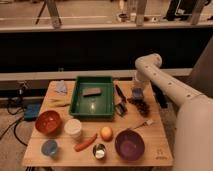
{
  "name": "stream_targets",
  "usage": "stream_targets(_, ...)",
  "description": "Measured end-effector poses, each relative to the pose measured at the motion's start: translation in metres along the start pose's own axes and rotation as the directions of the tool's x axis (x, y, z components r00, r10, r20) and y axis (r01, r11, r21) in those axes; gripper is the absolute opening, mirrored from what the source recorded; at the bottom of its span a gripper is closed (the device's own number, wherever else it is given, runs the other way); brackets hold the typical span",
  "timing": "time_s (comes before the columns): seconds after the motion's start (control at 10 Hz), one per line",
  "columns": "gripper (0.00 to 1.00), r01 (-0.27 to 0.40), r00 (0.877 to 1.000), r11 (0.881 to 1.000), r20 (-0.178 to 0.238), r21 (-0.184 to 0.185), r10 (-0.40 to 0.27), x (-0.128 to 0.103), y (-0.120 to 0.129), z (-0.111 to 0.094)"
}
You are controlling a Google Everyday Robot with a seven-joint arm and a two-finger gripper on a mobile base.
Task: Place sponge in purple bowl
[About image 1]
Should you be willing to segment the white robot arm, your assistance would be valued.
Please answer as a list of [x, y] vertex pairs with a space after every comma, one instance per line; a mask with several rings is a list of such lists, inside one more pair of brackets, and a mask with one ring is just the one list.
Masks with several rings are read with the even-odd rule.
[[213, 98], [160, 69], [153, 53], [135, 60], [135, 81], [150, 80], [178, 107], [172, 171], [213, 171]]

